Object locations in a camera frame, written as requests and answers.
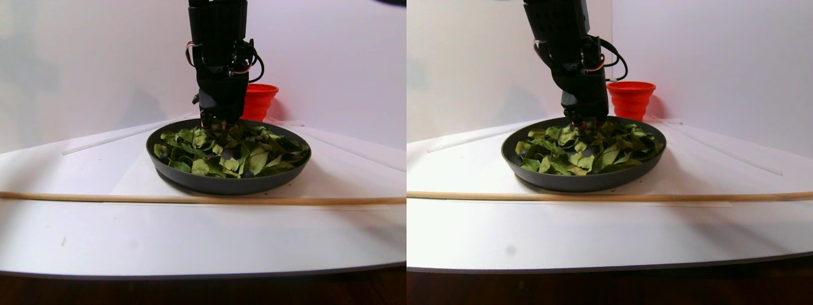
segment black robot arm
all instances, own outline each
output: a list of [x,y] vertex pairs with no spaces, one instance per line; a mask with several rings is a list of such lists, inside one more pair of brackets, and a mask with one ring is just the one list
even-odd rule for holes
[[[200,107],[201,126],[205,128],[237,122],[243,114],[248,84],[264,74],[254,40],[243,40],[246,11],[246,0],[189,0],[192,41],[186,55],[195,67],[200,88],[192,103]],[[263,70],[250,81],[248,71],[257,62]]]
[[562,89],[564,115],[582,127],[585,119],[594,118],[596,125],[604,123],[607,94],[601,48],[616,55],[626,69],[627,64],[609,42],[588,34],[590,30],[585,0],[524,0],[525,13],[535,37],[534,48],[550,68],[556,85]]

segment pile of leaves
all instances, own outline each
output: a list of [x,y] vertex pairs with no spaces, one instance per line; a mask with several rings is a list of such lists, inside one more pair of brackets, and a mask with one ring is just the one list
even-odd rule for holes
[[664,144],[637,124],[621,124],[608,118],[597,129],[588,123],[579,130],[572,125],[533,129],[528,139],[516,144],[522,168],[554,175],[590,175],[631,168],[657,156]]
[[182,172],[221,178],[251,178],[287,172],[305,163],[307,144],[279,136],[264,126],[236,124],[231,130],[200,127],[164,131],[153,153]]

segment dark gray plate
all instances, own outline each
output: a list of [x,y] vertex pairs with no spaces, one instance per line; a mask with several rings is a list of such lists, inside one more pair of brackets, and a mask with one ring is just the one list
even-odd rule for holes
[[[666,150],[666,138],[663,136],[663,133],[661,133],[655,127],[652,127],[652,125],[638,120],[630,120],[620,117],[612,118],[620,120],[623,124],[638,124],[642,129],[644,129],[644,131],[652,133],[655,139],[663,142],[663,150]],[[528,132],[531,131],[531,129],[544,129],[550,126],[565,126],[567,124],[570,124],[570,121],[567,118],[558,118],[535,123],[520,129],[519,131],[510,135],[502,143],[502,157],[506,160],[506,162],[508,162],[508,166],[511,167],[511,170],[514,171],[516,176],[532,185],[539,186],[542,189],[554,190],[558,192],[584,193],[608,190],[635,181],[652,170],[663,155],[663,150],[661,150],[661,152],[653,159],[650,159],[636,167],[623,169],[618,172],[608,172],[586,176],[560,176],[545,174],[540,172],[531,172],[520,167],[520,165],[522,165],[522,160],[515,152],[516,143],[527,139]]]
[[[290,132],[288,129],[283,129],[281,127],[253,120],[239,120],[238,123],[265,126],[268,128],[268,130],[271,130],[275,134],[286,136],[288,139],[295,140],[300,144],[307,144],[302,137],[299,137],[296,133]],[[302,172],[307,162],[311,159],[311,154],[308,154],[308,156],[305,158],[305,162],[301,165],[287,172],[282,172],[276,175],[237,179],[199,176],[188,172],[182,172],[175,168],[170,168],[168,165],[161,163],[161,160],[155,157],[153,154],[153,146],[155,143],[159,143],[161,141],[161,133],[163,131],[190,129],[198,126],[198,124],[200,124],[200,119],[182,120],[180,122],[166,125],[156,130],[150,135],[150,137],[147,138],[146,146],[147,153],[150,154],[150,158],[152,159],[153,164],[155,164],[155,170],[158,171],[158,174],[162,178],[190,190],[218,195],[245,195],[259,193],[264,190],[270,190],[291,182],[294,178],[296,178],[297,175],[299,175],[300,172]]]

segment white wall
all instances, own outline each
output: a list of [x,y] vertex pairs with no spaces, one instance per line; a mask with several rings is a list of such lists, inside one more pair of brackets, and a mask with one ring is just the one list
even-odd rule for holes
[[0,152],[194,111],[186,7],[0,0]]
[[[612,2],[587,5],[590,33],[612,41]],[[406,23],[411,142],[562,114],[522,0],[410,0]]]
[[280,87],[273,115],[405,149],[406,9],[373,0],[249,0],[249,37],[266,63],[261,82]]
[[[0,0],[0,152],[197,111],[188,2]],[[274,114],[403,149],[406,10],[249,1]]]
[[813,157],[813,2],[614,0],[615,44],[648,111]]

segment wooden stick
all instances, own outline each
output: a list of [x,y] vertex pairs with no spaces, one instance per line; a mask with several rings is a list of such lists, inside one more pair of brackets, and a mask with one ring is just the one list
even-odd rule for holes
[[420,192],[408,190],[408,198],[493,200],[493,201],[595,201],[626,203],[661,203],[674,201],[791,201],[811,200],[813,192],[776,194],[482,194]]
[[105,194],[43,194],[2,192],[0,198],[46,201],[77,201],[96,203],[192,203],[277,206],[360,206],[404,204],[405,197],[379,198],[268,198],[268,197],[206,197],[206,196],[136,196]]

